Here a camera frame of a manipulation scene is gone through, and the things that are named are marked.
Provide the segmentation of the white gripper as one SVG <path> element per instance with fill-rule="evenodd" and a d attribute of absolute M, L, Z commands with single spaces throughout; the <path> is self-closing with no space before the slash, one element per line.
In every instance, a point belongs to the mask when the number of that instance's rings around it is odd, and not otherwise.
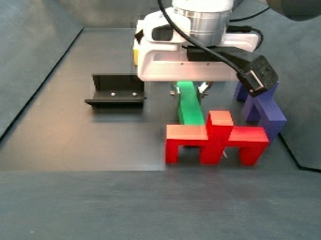
<path fill-rule="evenodd" d="M 227 33 L 231 8 L 167 7 L 165 12 L 181 31 L 205 47 L 233 47 L 250 53 L 254 51 L 258 44 L 255 34 Z M 180 95 L 176 81 L 201 82 L 196 91 L 197 97 L 203 98 L 212 82 L 236 80 L 233 69 L 219 60 L 188 59 L 191 44 L 172 30 L 160 10 L 137 21 L 136 33 L 140 35 L 133 43 L 136 75 L 144 82 L 171 82 L 171 96 Z"/>

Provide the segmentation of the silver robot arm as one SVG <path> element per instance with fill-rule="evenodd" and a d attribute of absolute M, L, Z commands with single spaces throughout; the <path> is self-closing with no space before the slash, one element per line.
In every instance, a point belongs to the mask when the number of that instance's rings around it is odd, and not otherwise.
<path fill-rule="evenodd" d="M 133 63 L 141 81 L 239 81 L 250 95 L 260 93 L 251 66 L 258 36 L 228 31 L 232 2 L 171 0 L 137 21 Z"/>

